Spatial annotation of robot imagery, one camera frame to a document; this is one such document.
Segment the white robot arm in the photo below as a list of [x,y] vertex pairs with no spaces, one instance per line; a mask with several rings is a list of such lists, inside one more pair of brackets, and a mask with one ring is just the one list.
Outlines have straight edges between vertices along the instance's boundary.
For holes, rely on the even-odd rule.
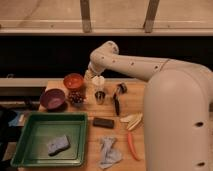
[[144,80],[147,171],[209,171],[213,71],[174,59],[124,56],[107,41],[90,54],[94,75],[109,69]]

